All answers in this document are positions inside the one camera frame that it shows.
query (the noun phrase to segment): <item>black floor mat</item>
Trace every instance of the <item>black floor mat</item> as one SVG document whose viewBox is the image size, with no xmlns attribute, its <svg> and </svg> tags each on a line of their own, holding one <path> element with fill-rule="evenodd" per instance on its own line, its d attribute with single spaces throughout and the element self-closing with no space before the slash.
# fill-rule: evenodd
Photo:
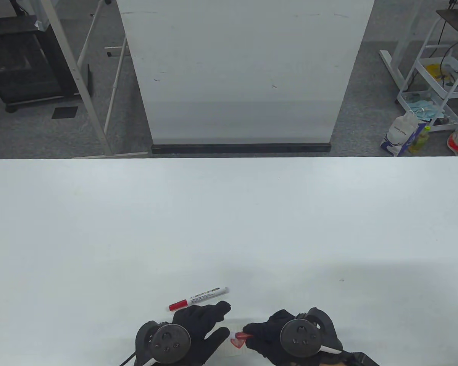
<svg viewBox="0 0 458 366">
<path fill-rule="evenodd" d="M 52 120 L 59 120 L 61 118 L 74 118 L 76 117 L 76 112 L 78 107 L 58 107 L 54 110 Z"/>
</svg>

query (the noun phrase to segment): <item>whiteboard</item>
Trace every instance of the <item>whiteboard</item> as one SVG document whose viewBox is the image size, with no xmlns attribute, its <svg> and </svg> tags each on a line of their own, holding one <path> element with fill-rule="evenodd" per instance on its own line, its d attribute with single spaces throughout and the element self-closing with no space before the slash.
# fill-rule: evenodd
<svg viewBox="0 0 458 366">
<path fill-rule="evenodd" d="M 374 0 L 119 0 L 154 143 L 328 143 Z"/>
</svg>

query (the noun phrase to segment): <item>black glove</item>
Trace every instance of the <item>black glove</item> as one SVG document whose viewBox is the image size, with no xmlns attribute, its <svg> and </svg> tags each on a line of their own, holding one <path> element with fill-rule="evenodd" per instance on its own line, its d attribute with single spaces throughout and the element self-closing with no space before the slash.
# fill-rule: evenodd
<svg viewBox="0 0 458 366">
<path fill-rule="evenodd" d="M 224 320 L 231 310 L 231 305 L 220 301 L 217 305 L 205 305 L 200 307 L 192 305 L 175 312 L 173 324 L 178 324 L 187 330 L 190 335 L 191 345 L 187 355 L 176 364 L 183 366 L 202 366 L 214 354 L 215 350 L 229 336 L 229 329 L 219 328 L 207 339 L 215 324 Z"/>
<path fill-rule="evenodd" d="M 265 323 L 250 323 L 243 328 L 243 332 L 252 334 L 254 337 L 246 340 L 246 346 L 254 349 L 263 357 L 267 358 L 276 366 L 289 365 L 291 363 L 302 366 L 318 366 L 321 356 L 318 354 L 308 357 L 299 358 L 286 352 L 280 343 L 280 333 L 283 326 L 295 316 L 287 310 L 280 310 L 274 313 Z"/>
</svg>

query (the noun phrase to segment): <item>red marker cap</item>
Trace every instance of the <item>red marker cap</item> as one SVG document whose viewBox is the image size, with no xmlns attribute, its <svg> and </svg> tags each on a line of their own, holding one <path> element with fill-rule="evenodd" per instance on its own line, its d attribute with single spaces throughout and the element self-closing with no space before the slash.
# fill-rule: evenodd
<svg viewBox="0 0 458 366">
<path fill-rule="evenodd" d="M 178 303 L 172 303 L 168 307 L 168 309 L 170 311 L 175 311 L 175 310 L 181 309 L 182 307 L 187 307 L 187 306 L 189 306 L 189 303 L 187 302 L 187 300 L 181 300 Z"/>
</svg>

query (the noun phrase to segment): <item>caster wheel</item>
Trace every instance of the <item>caster wheel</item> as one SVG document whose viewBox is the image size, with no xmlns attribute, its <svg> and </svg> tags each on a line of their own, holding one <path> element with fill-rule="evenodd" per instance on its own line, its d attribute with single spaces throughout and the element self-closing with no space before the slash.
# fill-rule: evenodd
<svg viewBox="0 0 458 366">
<path fill-rule="evenodd" d="M 5 111 L 7 113 L 15 113 L 16 111 L 18 111 L 18 108 L 16 106 L 14 106 L 14 105 L 7 105 L 5 107 Z"/>
</svg>

